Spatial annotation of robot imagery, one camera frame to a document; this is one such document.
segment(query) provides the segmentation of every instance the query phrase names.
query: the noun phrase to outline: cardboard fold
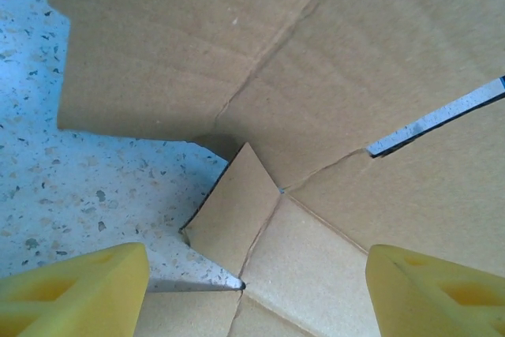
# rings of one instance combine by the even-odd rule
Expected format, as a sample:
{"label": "cardboard fold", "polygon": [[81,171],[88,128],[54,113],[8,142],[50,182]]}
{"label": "cardboard fold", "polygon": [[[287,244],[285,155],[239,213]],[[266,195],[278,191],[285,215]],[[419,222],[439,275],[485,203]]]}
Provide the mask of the cardboard fold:
{"label": "cardboard fold", "polygon": [[185,227],[185,235],[196,251],[239,276],[279,197],[279,190],[246,144]]}
{"label": "cardboard fold", "polygon": [[362,251],[283,197],[242,279],[251,298],[314,336],[378,335],[365,261]]}

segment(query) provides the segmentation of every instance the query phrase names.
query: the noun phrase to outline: speckled floor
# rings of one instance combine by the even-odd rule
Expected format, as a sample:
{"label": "speckled floor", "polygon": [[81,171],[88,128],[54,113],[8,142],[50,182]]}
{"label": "speckled floor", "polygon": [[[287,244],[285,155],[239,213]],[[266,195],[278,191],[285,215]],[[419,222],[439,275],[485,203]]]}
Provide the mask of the speckled floor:
{"label": "speckled floor", "polygon": [[0,0],[0,277],[140,241],[151,290],[239,287],[178,235],[223,160],[194,144],[56,129],[68,34],[46,0]]}

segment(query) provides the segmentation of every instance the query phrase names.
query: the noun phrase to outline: floor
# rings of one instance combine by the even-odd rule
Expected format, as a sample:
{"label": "floor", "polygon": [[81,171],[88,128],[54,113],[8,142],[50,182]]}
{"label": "floor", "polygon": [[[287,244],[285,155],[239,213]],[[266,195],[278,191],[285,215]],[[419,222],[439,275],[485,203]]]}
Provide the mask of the floor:
{"label": "floor", "polygon": [[195,144],[57,130],[68,34],[47,0],[0,0],[0,277],[143,242],[149,290],[238,288],[178,234],[225,161]]}

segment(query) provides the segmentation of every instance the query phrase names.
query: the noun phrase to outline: cardboard flap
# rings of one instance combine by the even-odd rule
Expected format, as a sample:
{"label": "cardboard flap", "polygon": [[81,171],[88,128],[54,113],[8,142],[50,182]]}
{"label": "cardboard flap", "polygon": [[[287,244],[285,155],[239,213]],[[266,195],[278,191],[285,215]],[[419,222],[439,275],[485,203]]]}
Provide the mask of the cardboard flap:
{"label": "cardboard flap", "polygon": [[49,0],[72,21],[61,128],[191,140],[310,0]]}
{"label": "cardboard flap", "polygon": [[505,73],[503,0],[320,0],[219,127],[286,188]]}
{"label": "cardboard flap", "polygon": [[365,249],[397,245],[505,276],[505,107],[379,159],[353,155],[291,194]]}
{"label": "cardboard flap", "polygon": [[239,292],[146,294],[135,337],[225,337]]}
{"label": "cardboard flap", "polygon": [[239,276],[280,192],[246,144],[185,228],[191,247]]}
{"label": "cardboard flap", "polygon": [[366,255],[283,196],[242,279],[245,293],[315,336],[379,336]]}

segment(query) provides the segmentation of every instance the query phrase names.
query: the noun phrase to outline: brown cardboard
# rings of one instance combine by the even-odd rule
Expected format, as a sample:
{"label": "brown cardboard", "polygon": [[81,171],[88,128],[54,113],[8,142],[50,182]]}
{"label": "brown cardboard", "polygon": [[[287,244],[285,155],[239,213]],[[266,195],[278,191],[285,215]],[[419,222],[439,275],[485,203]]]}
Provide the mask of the brown cardboard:
{"label": "brown cardboard", "polygon": [[187,335],[377,335],[375,243],[505,275],[502,103],[365,152],[505,73],[503,0],[50,2],[72,21],[61,128],[259,157],[243,147],[186,231],[248,284],[238,303],[173,295]]}

